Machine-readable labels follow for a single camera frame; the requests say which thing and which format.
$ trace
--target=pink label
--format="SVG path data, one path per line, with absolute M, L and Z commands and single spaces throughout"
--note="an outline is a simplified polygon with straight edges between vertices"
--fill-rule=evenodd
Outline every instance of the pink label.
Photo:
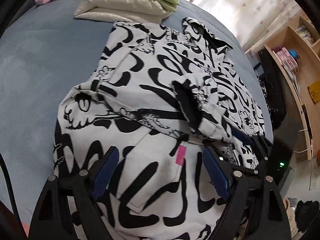
M 184 156 L 186 155 L 186 150 L 187 150 L 186 147 L 179 145 L 178 152 L 177 152 L 176 163 L 178 165 L 180 165 L 180 166 L 183 166 Z

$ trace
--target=stack of folded clothes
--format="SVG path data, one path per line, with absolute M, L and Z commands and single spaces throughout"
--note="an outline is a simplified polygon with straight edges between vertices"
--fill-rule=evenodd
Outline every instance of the stack of folded clothes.
M 161 23 L 177 11 L 179 0 L 83 0 L 76 18 L 113 22 Z

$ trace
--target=metal bolt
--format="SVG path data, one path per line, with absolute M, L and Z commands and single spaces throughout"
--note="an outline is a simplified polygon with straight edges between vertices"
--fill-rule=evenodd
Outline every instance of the metal bolt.
M 88 174 L 88 171 L 87 170 L 81 170 L 80 172 L 79 172 L 79 175 L 80 176 L 85 176 L 85 175 L 87 175 Z
M 266 180 L 267 180 L 268 182 L 273 182 L 273 177 L 271 177 L 271 176 L 266 176 Z
M 56 176 L 55 175 L 51 175 L 51 176 L 49 176 L 48 181 L 54 181 L 55 179 L 56 179 Z
M 234 171 L 233 175 L 235 175 L 237 178 L 240 178 L 242 176 L 242 172 L 241 171 Z

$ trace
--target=curtain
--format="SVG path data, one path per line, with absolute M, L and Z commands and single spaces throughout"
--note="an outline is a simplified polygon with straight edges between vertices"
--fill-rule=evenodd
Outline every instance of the curtain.
M 193 0 L 238 39 L 244 51 L 271 36 L 301 12 L 294 0 Z

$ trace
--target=mattress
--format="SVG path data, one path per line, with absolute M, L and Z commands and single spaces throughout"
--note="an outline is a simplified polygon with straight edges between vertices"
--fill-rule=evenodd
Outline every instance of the mattress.
M 87 80 L 95 70 L 112 27 L 112 23 L 74 19 L 80 1 L 57 0 L 34 6 L 0 39 L 0 151 L 25 223 L 30 223 L 44 183 L 53 173 L 58 105 L 73 86 Z M 233 46 L 228 56 L 261 107 L 266 137 L 272 141 L 262 90 L 236 38 L 212 15 L 185 0 L 180 0 L 177 12 L 162 24 L 182 31 L 181 21 L 185 17 L 201 21 L 219 39 Z M 10 206 L 3 177 L 0 199 Z

